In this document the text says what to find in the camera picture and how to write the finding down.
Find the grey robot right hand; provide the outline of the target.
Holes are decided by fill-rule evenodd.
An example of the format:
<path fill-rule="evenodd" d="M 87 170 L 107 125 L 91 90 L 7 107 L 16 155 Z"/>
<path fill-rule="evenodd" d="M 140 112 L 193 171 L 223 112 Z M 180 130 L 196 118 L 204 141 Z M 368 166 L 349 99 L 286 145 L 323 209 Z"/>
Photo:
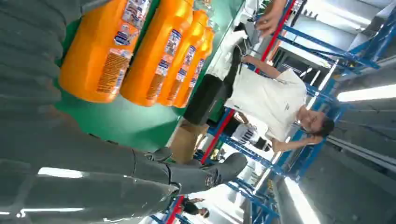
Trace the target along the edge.
<path fill-rule="evenodd" d="M 85 134 L 55 110 L 3 110 L 0 221 L 93 224 L 143 217 L 177 196 L 235 179 L 246 165 L 241 153 L 207 166 L 155 161 Z"/>

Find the person's hand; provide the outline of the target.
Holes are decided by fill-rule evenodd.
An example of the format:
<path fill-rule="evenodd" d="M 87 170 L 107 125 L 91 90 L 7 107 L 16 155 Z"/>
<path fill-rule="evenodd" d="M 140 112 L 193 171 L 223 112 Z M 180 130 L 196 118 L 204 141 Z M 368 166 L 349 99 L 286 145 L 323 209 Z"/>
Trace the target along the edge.
<path fill-rule="evenodd" d="M 285 0 L 272 0 L 265 9 L 264 15 L 261 16 L 256 24 L 256 30 L 260 31 L 261 37 L 266 37 L 273 33 L 283 15 L 286 5 Z"/>

